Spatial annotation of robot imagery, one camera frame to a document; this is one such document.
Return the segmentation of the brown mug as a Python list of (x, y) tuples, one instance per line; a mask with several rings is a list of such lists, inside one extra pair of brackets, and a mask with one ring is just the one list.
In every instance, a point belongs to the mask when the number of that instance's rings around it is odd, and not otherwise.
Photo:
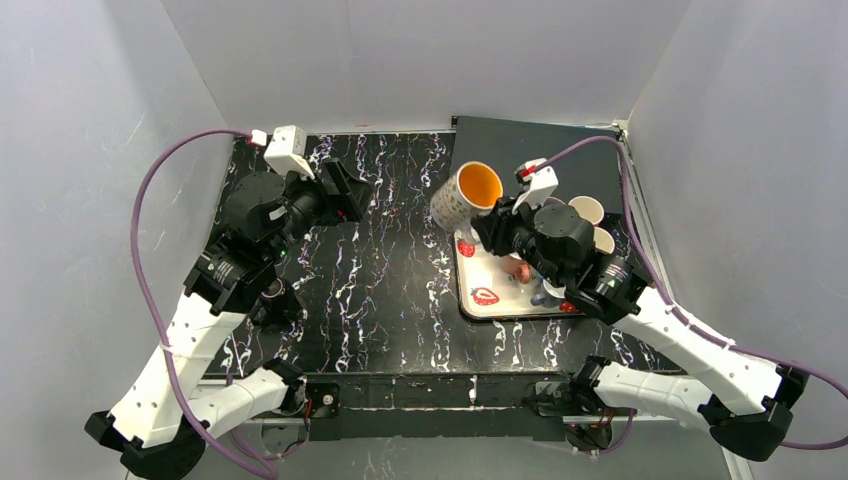
[(500, 268), (520, 284), (528, 284), (533, 279), (529, 264), (515, 253), (501, 257)]

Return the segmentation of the white floral mug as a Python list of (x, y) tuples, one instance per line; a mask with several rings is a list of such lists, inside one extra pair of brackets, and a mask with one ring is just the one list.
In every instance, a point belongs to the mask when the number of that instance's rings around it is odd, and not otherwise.
[(471, 221), (487, 215), (502, 196), (502, 181), (493, 168), (479, 161), (466, 162), (432, 196), (431, 217), (443, 230), (459, 232), (463, 240), (479, 245)]

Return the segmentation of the pink mug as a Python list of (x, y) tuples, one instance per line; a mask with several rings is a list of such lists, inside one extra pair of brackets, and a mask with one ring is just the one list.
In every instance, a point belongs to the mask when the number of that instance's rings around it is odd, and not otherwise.
[(605, 209), (603, 205), (591, 196), (576, 196), (568, 202), (568, 205), (574, 208), (581, 218), (595, 227), (599, 226), (604, 219)]

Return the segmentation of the yellow mug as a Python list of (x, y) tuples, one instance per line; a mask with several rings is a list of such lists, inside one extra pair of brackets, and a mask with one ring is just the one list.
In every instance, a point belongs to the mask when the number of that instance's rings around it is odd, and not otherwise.
[(607, 230), (596, 226), (594, 228), (593, 240), (597, 251), (604, 254), (613, 254), (615, 252), (615, 239)]

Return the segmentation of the black mug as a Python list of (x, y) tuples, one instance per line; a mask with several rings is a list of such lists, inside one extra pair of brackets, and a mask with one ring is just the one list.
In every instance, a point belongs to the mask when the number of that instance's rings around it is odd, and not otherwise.
[(260, 293), (250, 319), (262, 331), (280, 332), (299, 325), (306, 317), (306, 307), (292, 284), (275, 279)]

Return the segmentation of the small grey blue mug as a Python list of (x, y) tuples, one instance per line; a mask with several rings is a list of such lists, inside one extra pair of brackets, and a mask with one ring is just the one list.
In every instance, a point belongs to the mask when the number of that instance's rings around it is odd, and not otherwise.
[(533, 306), (544, 308), (558, 308), (563, 302), (565, 302), (565, 288), (556, 287), (548, 280), (541, 282), (540, 287), (530, 299)]

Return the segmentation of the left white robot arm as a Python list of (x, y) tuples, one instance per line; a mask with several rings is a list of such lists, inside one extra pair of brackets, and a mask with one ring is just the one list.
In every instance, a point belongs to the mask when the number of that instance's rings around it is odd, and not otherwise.
[(193, 392), (231, 333), (264, 312), (271, 323), (305, 313), (277, 264), (316, 227), (360, 221), (374, 187), (338, 159), (245, 176), (223, 204), (222, 232), (190, 270), (160, 343), (125, 396), (93, 413), (86, 432), (142, 479), (181, 479), (209, 443), (269, 411), (307, 415), (305, 374), (273, 359), (204, 397)]

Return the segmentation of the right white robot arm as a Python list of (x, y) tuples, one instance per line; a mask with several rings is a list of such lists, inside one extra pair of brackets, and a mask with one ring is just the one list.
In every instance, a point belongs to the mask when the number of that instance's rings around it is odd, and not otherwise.
[(574, 208), (532, 209), (502, 198), (471, 225), (487, 252), (518, 254), (580, 313), (651, 344), (687, 374), (653, 374), (590, 356), (568, 382), (572, 396), (675, 419), (751, 461), (767, 460), (784, 441), (807, 375), (712, 342), (695, 319), (682, 322), (645, 268), (596, 248), (593, 225)]

